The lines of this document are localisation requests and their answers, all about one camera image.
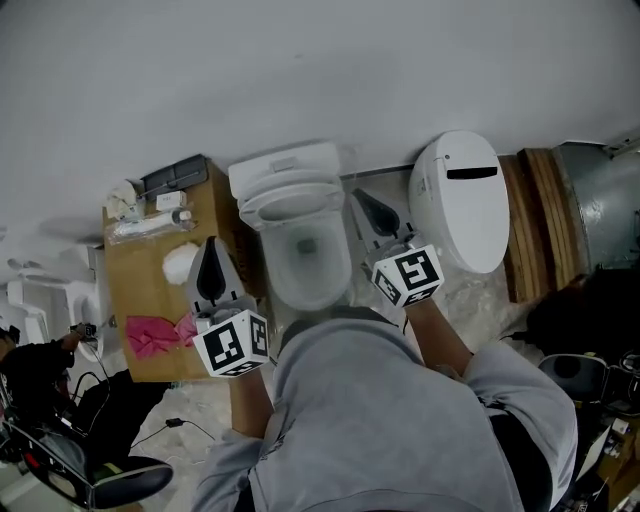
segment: cable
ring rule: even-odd
[[[215,437],[213,437],[211,434],[209,434],[209,432],[207,432],[205,429],[203,429],[200,425],[197,425],[196,423],[194,423],[193,421],[189,421],[189,420],[183,420],[180,418],[170,418],[168,420],[165,420],[165,426],[162,427],[160,430],[154,432],[153,434],[151,434],[150,436],[145,437],[144,439],[141,439],[140,441],[138,441],[137,443],[135,443],[133,446],[131,446],[131,448],[135,448],[136,446],[138,446],[140,443],[143,443],[144,441],[146,441],[147,439],[151,439],[153,436],[159,434],[160,432],[162,432],[164,429],[167,428],[176,428],[176,427],[181,427],[182,425],[184,425],[185,423],[189,423],[191,425],[193,425],[194,427],[200,429],[202,432],[204,432],[206,435],[208,435],[211,439],[213,439],[214,441],[216,440]]]
[[[80,378],[78,379],[78,383],[76,384],[76,390],[73,392],[73,396],[71,397],[71,400],[73,400],[74,402],[76,401],[76,398],[78,396],[78,391],[80,390],[80,384],[82,383],[82,379],[84,379],[87,375],[93,375],[93,377],[98,382],[102,382],[95,373],[93,373],[93,372],[84,372],[82,375],[80,375]]]
[[[131,446],[131,448],[135,448],[136,446],[138,446],[140,443],[144,443],[147,439],[151,439],[153,436],[159,434],[160,432],[162,432],[163,430],[170,428],[167,425],[165,425],[164,427],[162,427],[160,430],[158,430],[157,432],[154,432],[153,434],[151,434],[150,436],[145,437],[144,439],[140,439],[140,441],[138,441],[137,443],[135,443],[134,445]]]
[[[207,434],[211,439],[213,439],[214,441],[216,440],[215,437],[213,437],[211,434],[209,434],[209,432],[207,432],[205,429],[203,429],[202,427],[200,427],[199,425],[196,425],[193,421],[187,421],[185,420],[185,423],[190,423],[191,425],[193,425],[196,428],[199,428],[200,430],[202,430],[205,434]]]
[[[104,377],[107,380],[107,398],[104,399],[104,402],[102,402],[102,405],[100,406],[100,409],[98,409],[98,412],[93,417],[93,421],[91,422],[91,426],[89,427],[89,432],[87,432],[87,435],[89,435],[89,434],[91,434],[91,431],[93,430],[93,425],[96,422],[96,419],[98,418],[98,416],[102,412],[102,409],[104,409],[104,406],[107,405],[107,402],[109,401],[109,397],[111,396],[111,383],[109,382],[109,375],[107,375],[107,370],[104,369],[104,365],[102,364],[102,360],[100,359],[100,356],[98,355],[98,352],[89,343],[87,343],[86,345],[95,354],[96,360],[98,361],[98,364],[100,365],[100,368],[102,368],[102,371],[104,372]]]

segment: black chair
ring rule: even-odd
[[[87,510],[116,508],[153,496],[173,478],[173,468],[149,457],[89,468],[82,436],[64,425],[34,421],[11,404],[2,379],[4,453],[18,455],[47,487]]]

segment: toilet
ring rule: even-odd
[[[332,143],[229,166],[231,193],[240,218],[260,235],[273,291],[295,310],[329,307],[349,287],[352,267],[340,169]]]
[[[58,338],[62,329],[68,331],[72,325],[101,326],[107,321],[109,292],[103,251],[78,246],[58,258],[13,260],[9,264],[18,273],[18,279],[8,284],[7,297],[9,304],[27,312],[25,328],[30,343]],[[62,312],[66,317],[59,318]],[[90,362],[102,358],[104,350],[104,336],[100,333],[95,352],[83,343],[78,346],[78,351]]]
[[[495,270],[509,241],[509,201],[496,152],[480,135],[452,131],[419,156],[409,180],[409,208],[419,231],[450,264]]]

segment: pink towel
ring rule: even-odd
[[[168,352],[172,345],[180,341],[171,322],[152,316],[128,317],[126,333],[131,349],[138,359],[145,359],[159,352]]]
[[[191,316],[191,313],[183,316],[174,330],[176,334],[180,336],[180,339],[184,341],[185,347],[193,347],[193,337],[198,334],[198,330],[193,324],[193,316]]]

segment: wooden plank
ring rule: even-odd
[[[564,233],[566,235],[565,245],[567,247],[567,254],[570,262],[569,275],[567,277],[569,278],[569,281],[572,281],[578,274],[580,274],[582,268],[580,254],[578,251],[578,233],[576,233],[576,226],[571,214],[571,206],[569,204],[570,198],[560,175],[560,167],[558,166],[558,162],[556,161],[552,151],[547,152],[547,163],[549,166],[549,175],[553,180],[556,190],[558,206],[562,212]]]
[[[555,240],[557,241],[558,273],[556,274],[556,286],[558,287],[558,289],[562,289],[568,283],[568,262],[564,245],[564,233],[562,231],[562,224],[560,221],[560,212],[556,203],[556,196],[553,193],[553,187],[547,172],[547,167],[544,164],[544,157],[542,153],[544,150],[530,151],[535,161],[535,166],[533,167],[533,169],[534,172],[540,177],[540,183],[542,184],[542,187],[544,187],[544,197],[546,198],[547,206],[549,208],[548,214],[550,215],[550,218],[547,219],[549,234],[550,236],[555,237]]]
[[[518,156],[529,182],[532,199],[536,204],[536,222],[543,240],[546,242],[543,246],[547,269],[550,271],[550,285],[552,289],[559,289],[564,286],[563,258],[546,181],[538,169],[538,162],[533,150],[522,150]]]
[[[528,270],[522,262],[521,254],[526,252],[524,243],[519,243],[517,232],[521,229],[518,226],[521,223],[518,201],[516,199],[517,191],[513,178],[513,169],[509,162],[509,157],[501,157],[500,164],[504,174],[507,186],[507,194],[509,197],[509,243],[504,258],[505,272],[507,274],[507,288],[509,291],[509,300],[511,302],[526,302],[529,296],[533,296],[533,281]]]
[[[550,289],[536,204],[519,158],[503,156],[500,163],[509,194],[511,219],[505,257],[509,297],[514,302],[527,302],[540,298]]]

